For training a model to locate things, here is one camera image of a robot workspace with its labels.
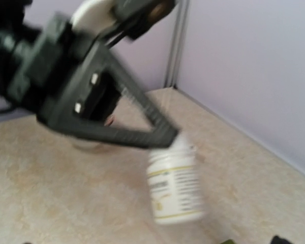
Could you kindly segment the green weekly pill organizer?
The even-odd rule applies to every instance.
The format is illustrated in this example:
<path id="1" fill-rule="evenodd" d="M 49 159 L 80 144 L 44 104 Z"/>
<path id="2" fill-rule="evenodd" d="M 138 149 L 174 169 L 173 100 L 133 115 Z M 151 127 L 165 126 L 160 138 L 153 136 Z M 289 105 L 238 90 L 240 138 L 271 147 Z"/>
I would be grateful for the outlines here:
<path id="1" fill-rule="evenodd" d="M 228 239 L 228 240 L 222 242 L 221 244 L 236 244 L 236 242 L 232 239 Z"/>

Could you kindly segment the white pill bottle front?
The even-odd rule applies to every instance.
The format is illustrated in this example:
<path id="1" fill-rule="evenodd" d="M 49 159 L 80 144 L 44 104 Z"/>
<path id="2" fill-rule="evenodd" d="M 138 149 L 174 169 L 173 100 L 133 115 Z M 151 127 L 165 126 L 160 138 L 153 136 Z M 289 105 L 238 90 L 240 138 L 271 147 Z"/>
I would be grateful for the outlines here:
<path id="1" fill-rule="evenodd" d="M 154 220 L 159 225 L 182 224 L 204 214 L 196 150 L 185 134 L 169 148 L 152 149 L 146 170 Z"/>

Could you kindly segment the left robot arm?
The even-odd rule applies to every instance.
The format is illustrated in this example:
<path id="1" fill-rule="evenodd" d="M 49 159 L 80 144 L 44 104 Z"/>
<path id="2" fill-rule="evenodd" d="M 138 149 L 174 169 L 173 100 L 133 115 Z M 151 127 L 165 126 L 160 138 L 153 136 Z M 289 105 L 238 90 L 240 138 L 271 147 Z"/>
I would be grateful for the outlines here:
<path id="1" fill-rule="evenodd" d="M 166 17 L 176 1 L 84 1 L 72 17 L 56 13 L 44 28 L 24 23 L 31 1 L 0 1 L 0 114 L 23 108 L 59 134 L 137 148 L 168 148 L 178 128 L 111 48 L 136 40 Z M 151 131 L 110 127 L 119 99 L 128 97 Z"/>

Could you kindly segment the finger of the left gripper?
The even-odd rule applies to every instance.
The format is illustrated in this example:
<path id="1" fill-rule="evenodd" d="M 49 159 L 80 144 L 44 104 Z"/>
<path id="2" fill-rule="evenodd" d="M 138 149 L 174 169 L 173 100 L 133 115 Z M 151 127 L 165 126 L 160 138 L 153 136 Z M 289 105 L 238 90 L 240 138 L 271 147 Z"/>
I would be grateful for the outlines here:
<path id="1" fill-rule="evenodd" d="M 121 97 L 136 105 L 151 129 L 105 126 Z M 168 148 L 179 129 L 145 94 L 137 79 L 102 42 L 94 42 L 62 93 L 47 98 L 37 120 L 50 130 L 88 141 L 137 148 Z"/>

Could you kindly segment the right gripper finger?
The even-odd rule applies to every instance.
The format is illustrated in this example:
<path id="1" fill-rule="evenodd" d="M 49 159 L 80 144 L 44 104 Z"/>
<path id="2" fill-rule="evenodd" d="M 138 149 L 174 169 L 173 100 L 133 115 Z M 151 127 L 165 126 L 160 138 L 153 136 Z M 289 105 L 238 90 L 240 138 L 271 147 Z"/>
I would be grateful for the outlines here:
<path id="1" fill-rule="evenodd" d="M 292 242 L 276 235 L 272 238 L 270 244 L 292 244 Z"/>

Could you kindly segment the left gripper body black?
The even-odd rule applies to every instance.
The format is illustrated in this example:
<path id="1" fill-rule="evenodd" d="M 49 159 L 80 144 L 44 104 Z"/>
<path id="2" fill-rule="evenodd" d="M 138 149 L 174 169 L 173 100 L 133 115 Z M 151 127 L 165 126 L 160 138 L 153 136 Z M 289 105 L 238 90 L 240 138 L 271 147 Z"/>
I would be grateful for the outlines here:
<path id="1" fill-rule="evenodd" d="M 63 15 L 43 29 L 0 26 L 0 97 L 37 113 L 47 98 L 61 98 L 95 35 L 74 30 Z"/>

